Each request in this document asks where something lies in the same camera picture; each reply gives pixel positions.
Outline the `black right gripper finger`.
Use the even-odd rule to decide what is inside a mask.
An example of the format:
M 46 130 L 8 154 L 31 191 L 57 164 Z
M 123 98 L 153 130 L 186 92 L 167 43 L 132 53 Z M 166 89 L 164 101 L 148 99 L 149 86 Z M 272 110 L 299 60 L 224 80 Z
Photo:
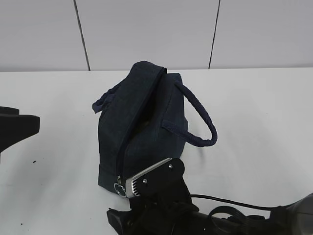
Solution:
M 133 234 L 133 211 L 117 211 L 109 208 L 107 211 L 108 223 L 114 228 L 118 235 Z

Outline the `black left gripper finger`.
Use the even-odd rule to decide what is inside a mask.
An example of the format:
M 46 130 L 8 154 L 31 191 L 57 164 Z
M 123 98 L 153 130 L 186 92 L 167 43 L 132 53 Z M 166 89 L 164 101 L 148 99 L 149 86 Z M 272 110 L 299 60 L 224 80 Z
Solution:
M 0 152 L 23 141 L 40 130 L 40 117 L 22 115 L 19 109 L 0 107 Z

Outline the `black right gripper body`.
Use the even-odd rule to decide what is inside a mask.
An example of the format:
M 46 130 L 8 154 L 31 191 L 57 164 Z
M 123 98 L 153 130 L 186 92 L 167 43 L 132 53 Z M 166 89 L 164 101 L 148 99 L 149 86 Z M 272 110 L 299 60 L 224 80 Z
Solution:
M 139 183 L 140 196 L 130 198 L 131 209 L 142 210 L 139 225 L 154 235 L 172 235 L 184 216 L 198 212 L 183 179 L 185 166 L 172 159 L 147 174 L 148 184 Z

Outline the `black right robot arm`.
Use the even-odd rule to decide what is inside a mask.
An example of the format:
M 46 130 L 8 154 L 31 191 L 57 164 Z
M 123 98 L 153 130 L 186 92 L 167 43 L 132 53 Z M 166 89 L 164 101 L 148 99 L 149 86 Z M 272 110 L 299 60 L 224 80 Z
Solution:
M 162 160 L 126 181 L 129 211 L 107 211 L 119 235 L 310 235 L 313 197 L 268 207 L 268 218 L 245 215 L 239 202 L 223 200 L 209 214 L 200 213 L 183 179 L 180 159 Z

